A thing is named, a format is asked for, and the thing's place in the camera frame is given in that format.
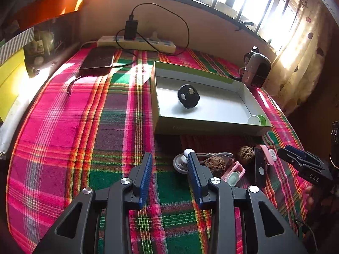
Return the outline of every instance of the human hand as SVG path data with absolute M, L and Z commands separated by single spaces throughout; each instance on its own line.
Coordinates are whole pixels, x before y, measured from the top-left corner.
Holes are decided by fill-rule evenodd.
M 319 198 L 319 196 L 322 194 L 322 190 L 318 188 L 317 186 L 308 186 L 305 189 L 305 194 L 308 195 L 306 198 L 306 206 L 305 208 L 307 210 L 313 209 L 315 202 Z M 321 205 L 324 207 L 329 207 L 330 213 L 335 213 L 339 211 L 339 198 L 331 195 L 321 201 Z

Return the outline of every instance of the blue gripper pad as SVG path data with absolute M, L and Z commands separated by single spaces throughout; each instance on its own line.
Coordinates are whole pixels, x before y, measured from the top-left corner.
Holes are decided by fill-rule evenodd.
M 145 153 L 133 184 L 133 195 L 139 197 L 139 209 L 145 205 L 152 174 L 152 155 Z
M 295 155 L 297 155 L 298 157 L 300 157 L 302 159 L 307 158 L 306 154 L 303 151 L 301 151 L 301 150 L 299 150 L 299 149 L 297 149 L 297 148 L 295 148 L 291 145 L 286 145 L 285 149 L 290 151 L 291 153 L 294 153 Z
M 198 207 L 202 209 L 203 198 L 208 195 L 208 178 L 206 180 L 203 168 L 205 166 L 200 165 L 197 155 L 194 152 L 190 152 L 187 157 L 187 167 L 189 171 L 189 180 L 193 188 L 193 194 L 195 202 Z

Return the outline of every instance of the white power strip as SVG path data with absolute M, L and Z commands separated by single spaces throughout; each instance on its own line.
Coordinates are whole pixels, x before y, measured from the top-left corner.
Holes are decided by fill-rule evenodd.
M 160 40 L 160 41 L 153 41 L 146 38 L 148 42 L 150 42 L 154 47 L 156 47 L 161 52 L 166 53 L 175 53 L 175 45 L 173 42 Z M 148 50 L 148 51 L 156 51 L 153 49 L 144 39 L 141 37 L 136 37 L 134 40 L 125 40 L 123 36 L 118 36 L 117 40 L 119 44 L 128 50 Z M 119 48 L 119 46 L 115 42 L 115 36 L 103 36 L 97 41 L 98 47 L 102 46 L 114 46 Z

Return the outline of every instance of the plaid tablecloth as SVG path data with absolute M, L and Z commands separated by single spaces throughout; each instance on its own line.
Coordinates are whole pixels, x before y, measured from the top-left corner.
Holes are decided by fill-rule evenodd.
M 174 171 L 172 159 L 186 147 L 197 152 L 235 152 L 254 139 L 154 136 L 148 78 L 153 61 L 224 76 L 236 75 L 237 67 L 192 50 L 178 57 L 135 51 L 139 59 L 134 65 L 115 68 L 107 76 L 80 79 L 68 97 L 67 86 L 89 50 L 83 48 L 56 72 L 22 126 L 7 181 L 11 234 L 26 253 L 32 253 L 83 187 L 110 186 L 139 164 L 144 152 L 151 152 L 154 161 L 147 204 L 141 211 L 130 212 L 133 253 L 207 253 L 210 212 L 198 209 L 187 176 Z M 116 51 L 117 64 L 131 60 L 131 55 Z M 273 125 L 263 142 L 275 150 L 286 144 L 302 148 L 286 117 L 267 93 L 255 90 L 253 95 Z M 292 167 L 278 159 L 263 190 L 293 228 L 293 218 L 306 215 L 301 194 L 306 185 Z M 100 226 L 102 253 L 104 212 Z M 239 230 L 237 237 L 241 253 Z

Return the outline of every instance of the open box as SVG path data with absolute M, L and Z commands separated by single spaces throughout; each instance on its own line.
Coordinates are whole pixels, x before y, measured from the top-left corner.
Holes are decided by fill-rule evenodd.
M 272 128 L 266 114 L 244 83 L 189 67 L 154 62 L 151 101 L 155 134 L 264 135 Z M 177 97 L 185 84 L 196 88 L 200 100 L 186 109 Z M 247 124 L 251 115 L 263 115 L 266 125 Z

